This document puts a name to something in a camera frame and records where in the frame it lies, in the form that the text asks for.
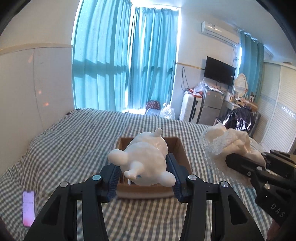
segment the black tv screen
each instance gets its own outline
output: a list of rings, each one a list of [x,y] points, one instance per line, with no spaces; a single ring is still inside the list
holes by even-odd
[[[217,59],[207,57],[204,77],[232,86],[235,68]]]

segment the metal bolt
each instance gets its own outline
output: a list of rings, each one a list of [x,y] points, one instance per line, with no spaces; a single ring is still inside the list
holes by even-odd
[[[269,190],[270,189],[270,185],[268,183],[265,183],[264,188]]]
[[[224,187],[224,188],[226,188],[226,187],[229,186],[229,184],[228,184],[228,182],[222,181],[221,182],[221,186]]]
[[[94,181],[98,181],[98,180],[100,180],[101,179],[101,176],[100,175],[94,175],[93,176],[93,180]]]
[[[61,188],[65,188],[66,186],[68,186],[67,182],[61,182],[60,187]]]
[[[188,176],[188,178],[189,178],[190,180],[196,180],[196,179],[197,179],[197,177],[196,177],[195,175],[193,175],[193,174],[190,174],[190,175]]]

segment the white stuffed animal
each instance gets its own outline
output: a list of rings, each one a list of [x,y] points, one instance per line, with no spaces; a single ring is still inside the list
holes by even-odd
[[[168,153],[168,147],[160,137],[161,133],[162,129],[157,129],[154,133],[139,134],[124,151],[112,150],[108,154],[109,161],[120,166],[124,176],[137,185],[150,186],[159,183],[172,187],[176,178],[166,171],[165,152]]]

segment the bed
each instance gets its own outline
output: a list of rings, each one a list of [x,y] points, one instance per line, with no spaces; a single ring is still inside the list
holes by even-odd
[[[99,173],[120,137],[134,137],[156,128],[163,129],[164,137],[181,140],[195,175],[207,182],[221,181],[205,164],[199,145],[198,137],[205,125],[94,109],[74,110],[36,136],[25,155],[0,177],[0,217],[8,232],[20,241],[28,231],[22,224],[24,190],[35,191],[37,215],[62,181],[75,184]],[[255,141],[251,144],[261,150]],[[229,182],[266,238],[271,218],[255,204],[255,190]],[[110,240],[179,240],[186,213],[186,204],[178,203],[176,198],[114,198],[102,208]],[[81,202],[77,209],[78,240],[83,240]],[[208,202],[206,240],[210,240],[211,215]]]

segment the curtain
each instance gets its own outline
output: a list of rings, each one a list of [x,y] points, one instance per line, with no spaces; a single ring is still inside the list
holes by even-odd
[[[128,108],[149,100],[171,100],[176,65],[179,11],[136,8],[132,27]]]
[[[73,44],[76,108],[122,111],[128,59],[129,0],[84,0]]]
[[[255,101],[259,99],[261,92],[261,80],[263,70],[264,46],[262,43],[251,39],[251,36],[241,32],[242,62],[239,74],[243,73],[249,85],[247,95],[253,92]]]

